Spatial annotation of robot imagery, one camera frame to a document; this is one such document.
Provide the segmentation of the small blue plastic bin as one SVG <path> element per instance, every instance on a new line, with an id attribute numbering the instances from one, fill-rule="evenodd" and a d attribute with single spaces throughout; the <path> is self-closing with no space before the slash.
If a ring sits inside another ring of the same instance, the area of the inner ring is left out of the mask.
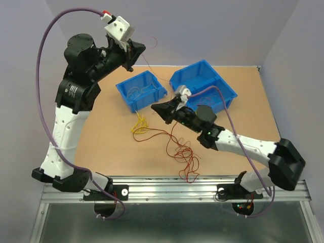
<path id="1" fill-rule="evenodd" d="M 116 85 L 131 113 L 136 113 L 160 99 L 168 92 L 150 71 L 142 72 Z"/>

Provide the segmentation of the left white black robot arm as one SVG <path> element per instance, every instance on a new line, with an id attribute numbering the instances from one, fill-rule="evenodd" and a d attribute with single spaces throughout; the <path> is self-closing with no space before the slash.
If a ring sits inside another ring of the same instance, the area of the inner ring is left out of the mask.
<path id="1" fill-rule="evenodd" d="M 64 51 L 67 67 L 55 98 L 54 127 L 47 132 L 48 152 L 41 166 L 31 174 L 61 192 L 95 190 L 101 199 L 112 196 L 112 179 L 74 165 L 80 134 L 101 92 L 98 82 L 121 66 L 132 72 L 132 66 L 146 49 L 144 44 L 131 39 L 126 41 L 125 50 L 112 38 L 107 41 L 108 47 L 99 48 L 85 33 L 68 40 Z"/>

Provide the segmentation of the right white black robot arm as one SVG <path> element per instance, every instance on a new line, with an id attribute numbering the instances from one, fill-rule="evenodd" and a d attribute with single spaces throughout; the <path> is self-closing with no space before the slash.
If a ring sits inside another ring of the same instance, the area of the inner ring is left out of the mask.
<path id="1" fill-rule="evenodd" d="M 219 198 L 245 199 L 261 188 L 277 186 L 293 191 L 305 167 L 305 160 L 288 139 L 262 141 L 241 135 L 215 124 L 217 116 L 207 105 L 196 110 L 182 106 L 177 98 L 151 108 L 167 123 L 176 121 L 199 134 L 200 144 L 216 151 L 248 156 L 264 165 L 261 170 L 243 171 L 232 184 L 221 186 Z"/>

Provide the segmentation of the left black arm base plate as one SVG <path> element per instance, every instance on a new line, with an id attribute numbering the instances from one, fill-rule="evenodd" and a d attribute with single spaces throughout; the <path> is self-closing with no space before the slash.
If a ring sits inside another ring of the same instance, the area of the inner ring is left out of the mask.
<path id="1" fill-rule="evenodd" d="M 114 184 L 111 189 L 109 189 L 109 194 L 120 199 L 121 201 L 127 201 L 129 198 L 129 185 L 127 184 Z M 102 193 L 101 191 L 88 190 L 88 194 L 84 192 L 84 201 L 109 201 L 113 200 L 111 197 Z"/>

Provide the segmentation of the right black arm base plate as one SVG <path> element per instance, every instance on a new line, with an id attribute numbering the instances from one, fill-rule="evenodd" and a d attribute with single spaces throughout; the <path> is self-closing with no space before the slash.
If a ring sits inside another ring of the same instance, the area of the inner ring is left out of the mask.
<path id="1" fill-rule="evenodd" d="M 218 201 L 238 200 L 238 199 L 263 199 L 262 194 L 256 191 L 248 192 L 240 185 L 220 184 L 217 186 L 215 199 Z"/>

